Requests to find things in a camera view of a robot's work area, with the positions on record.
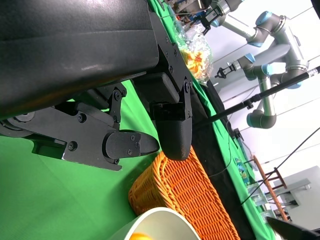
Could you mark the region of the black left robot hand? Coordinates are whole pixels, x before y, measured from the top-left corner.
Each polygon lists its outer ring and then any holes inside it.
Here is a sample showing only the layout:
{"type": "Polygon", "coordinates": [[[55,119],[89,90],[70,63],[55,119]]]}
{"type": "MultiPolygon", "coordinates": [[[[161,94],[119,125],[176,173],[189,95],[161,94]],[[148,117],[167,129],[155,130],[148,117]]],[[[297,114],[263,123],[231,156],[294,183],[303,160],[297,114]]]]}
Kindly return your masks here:
{"type": "Polygon", "coordinates": [[[0,133],[33,152],[118,171],[192,143],[192,77],[145,0],[3,0],[0,133]]]}

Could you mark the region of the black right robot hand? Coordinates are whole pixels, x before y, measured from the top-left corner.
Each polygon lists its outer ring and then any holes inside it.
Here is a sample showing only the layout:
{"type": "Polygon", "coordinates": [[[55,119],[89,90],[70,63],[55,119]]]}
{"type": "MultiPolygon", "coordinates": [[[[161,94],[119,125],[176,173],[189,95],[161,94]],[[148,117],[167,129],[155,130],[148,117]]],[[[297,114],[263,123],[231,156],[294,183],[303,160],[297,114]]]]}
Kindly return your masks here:
{"type": "Polygon", "coordinates": [[[293,223],[279,220],[277,218],[266,217],[267,223],[285,240],[319,240],[320,229],[308,230],[293,223]]]}

